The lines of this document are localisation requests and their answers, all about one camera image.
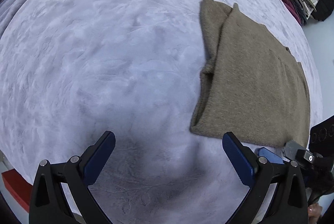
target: brown fabric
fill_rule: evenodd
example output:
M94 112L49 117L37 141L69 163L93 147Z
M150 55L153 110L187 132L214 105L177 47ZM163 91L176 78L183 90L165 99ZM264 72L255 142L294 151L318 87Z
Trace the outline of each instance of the brown fabric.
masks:
M249 143L282 147L293 139L306 147L310 96L288 48L237 4L203 0L200 21L209 59L191 132L222 138L232 131Z

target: silver screw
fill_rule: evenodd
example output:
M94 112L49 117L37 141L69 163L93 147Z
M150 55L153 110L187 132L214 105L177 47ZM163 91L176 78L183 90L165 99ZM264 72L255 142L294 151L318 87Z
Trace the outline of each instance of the silver screw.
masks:
M261 156L258 161L261 163L261 164L266 164L268 162L267 158L266 157L263 157Z
M290 162L290 164L291 164L293 167L298 167L298 163L297 163L296 161L294 161L294 160L292 160L292 161Z
M78 162L79 161L79 157L78 156L73 156L72 158L71 158L71 163L76 163L76 162Z
M47 160L41 160L41 162L39 163L42 167L46 166L47 164Z

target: blue gripper pad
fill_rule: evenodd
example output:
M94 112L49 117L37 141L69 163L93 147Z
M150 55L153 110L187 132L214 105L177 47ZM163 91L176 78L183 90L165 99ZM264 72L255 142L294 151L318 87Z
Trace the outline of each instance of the blue gripper pad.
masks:
M228 134L223 136L223 149L244 185L252 187L255 183L254 169L242 151Z
M91 146L94 154L90 157L83 169L83 183L88 186L96 182L104 165L109 159L116 145L116 138L112 132L104 133L95 145Z
M266 157L270 163L284 164L283 159L265 147L258 149L258 157Z

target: black bag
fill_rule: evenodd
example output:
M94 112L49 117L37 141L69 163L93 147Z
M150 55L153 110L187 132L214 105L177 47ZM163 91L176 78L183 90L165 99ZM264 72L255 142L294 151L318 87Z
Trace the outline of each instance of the black bag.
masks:
M309 151L324 157L334 156L334 116L312 127Z
M317 11L312 12L312 16L314 19L318 21L324 21L328 18L334 9L334 0L319 0L317 5L315 6Z

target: black garment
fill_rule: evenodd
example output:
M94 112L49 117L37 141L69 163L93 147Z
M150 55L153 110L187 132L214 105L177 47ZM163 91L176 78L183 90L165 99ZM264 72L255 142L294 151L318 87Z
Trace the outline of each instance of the black garment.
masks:
M295 7L295 11L299 15L302 26L306 25L307 18L306 18L306 14L304 12L303 6L300 4L300 2L298 0L291 0L291 1L292 1L293 5Z
M324 21L333 12L334 0L319 0L315 8L317 11L313 11L311 14L313 18Z

